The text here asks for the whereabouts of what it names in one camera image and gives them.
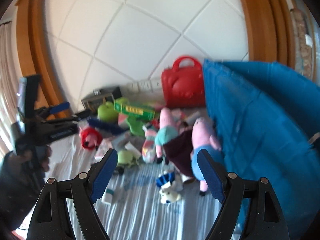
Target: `red bag handle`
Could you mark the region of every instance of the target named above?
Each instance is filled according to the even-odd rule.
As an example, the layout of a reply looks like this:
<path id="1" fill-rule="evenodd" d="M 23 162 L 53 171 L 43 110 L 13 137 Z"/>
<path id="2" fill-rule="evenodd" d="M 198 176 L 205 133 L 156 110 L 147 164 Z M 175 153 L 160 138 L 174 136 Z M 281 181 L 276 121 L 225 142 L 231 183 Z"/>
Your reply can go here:
<path id="1" fill-rule="evenodd" d="M 180 63 L 185 59 L 190 59 L 191 61 L 193 61 L 194 67 L 198 68 L 199 70 L 202 70 L 202 65 L 196 58 L 189 57 L 189 56 L 182 56 L 177 58 L 176 61 L 173 63 L 172 69 L 174 72 L 177 72 L 179 70 Z"/>

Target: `blue shirt on plush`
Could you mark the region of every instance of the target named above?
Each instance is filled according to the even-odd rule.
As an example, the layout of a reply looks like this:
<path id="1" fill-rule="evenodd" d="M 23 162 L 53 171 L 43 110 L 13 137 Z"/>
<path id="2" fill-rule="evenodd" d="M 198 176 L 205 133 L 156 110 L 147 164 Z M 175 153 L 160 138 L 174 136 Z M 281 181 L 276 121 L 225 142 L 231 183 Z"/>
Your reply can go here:
<path id="1" fill-rule="evenodd" d="M 212 157 L 212 159 L 215 162 L 221 163 L 224 166 L 224 159 L 223 159 L 223 154 L 221 151 L 215 150 L 212 148 L 211 145 L 203 145 L 201 147 L 198 147 L 196 149 L 193 150 L 193 157 L 191 160 L 191 167 L 192 167 L 192 171 L 194 176 L 196 177 L 197 180 L 204 180 L 204 177 L 202 175 L 202 172 L 198 166 L 198 153 L 200 152 L 200 150 L 205 149 L 208 151 L 209 155 Z"/>
<path id="2" fill-rule="evenodd" d="M 179 133 L 176 128 L 172 126 L 166 126 L 161 128 L 155 138 L 155 145 L 164 145 L 170 142 L 172 139 L 178 137 Z"/>

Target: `blue gripper pad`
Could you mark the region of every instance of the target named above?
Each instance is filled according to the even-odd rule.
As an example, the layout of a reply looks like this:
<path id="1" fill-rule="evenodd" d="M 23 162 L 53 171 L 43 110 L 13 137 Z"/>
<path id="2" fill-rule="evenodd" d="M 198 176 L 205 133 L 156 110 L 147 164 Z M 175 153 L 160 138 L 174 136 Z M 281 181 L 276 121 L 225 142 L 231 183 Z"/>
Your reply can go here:
<path id="1" fill-rule="evenodd" d="M 59 105 L 56 105 L 54 107 L 51 108 L 50 110 L 50 114 L 56 114 L 59 113 L 61 111 L 67 110 L 70 108 L 70 103 L 69 102 L 63 102 Z"/>
<path id="2" fill-rule="evenodd" d="M 118 153 L 116 150 L 110 149 L 90 175 L 89 183 L 91 184 L 92 192 L 89 198 L 93 204 L 102 198 L 117 164 Z"/>
<path id="3" fill-rule="evenodd" d="M 211 195 L 222 203 L 226 196 L 223 191 L 223 183 L 218 176 L 218 173 L 211 164 L 212 158 L 206 150 L 202 150 L 197 156 L 198 166 L 204 176 L 205 181 L 211 191 Z"/>

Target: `maroon fabric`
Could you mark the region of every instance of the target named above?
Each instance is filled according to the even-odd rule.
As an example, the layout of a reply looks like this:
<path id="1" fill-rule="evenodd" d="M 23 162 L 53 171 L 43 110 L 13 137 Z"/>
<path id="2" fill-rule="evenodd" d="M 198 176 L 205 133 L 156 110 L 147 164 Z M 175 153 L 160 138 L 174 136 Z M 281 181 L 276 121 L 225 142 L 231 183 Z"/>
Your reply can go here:
<path id="1" fill-rule="evenodd" d="M 186 130 L 175 139 L 163 145 L 166 158 L 184 175 L 193 177 L 190 154 L 193 150 L 192 130 Z"/>

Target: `red handbag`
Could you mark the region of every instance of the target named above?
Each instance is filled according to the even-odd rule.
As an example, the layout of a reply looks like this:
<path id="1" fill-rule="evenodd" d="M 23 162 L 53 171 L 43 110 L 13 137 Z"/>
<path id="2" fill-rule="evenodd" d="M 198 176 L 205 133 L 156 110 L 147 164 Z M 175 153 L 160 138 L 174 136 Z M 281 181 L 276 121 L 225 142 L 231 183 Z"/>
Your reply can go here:
<path id="1" fill-rule="evenodd" d="M 185 59 L 192 60 L 193 66 L 180 68 L 180 63 Z M 197 59 L 179 57 L 171 69 L 162 72 L 161 83 L 167 107 L 205 106 L 202 66 Z"/>

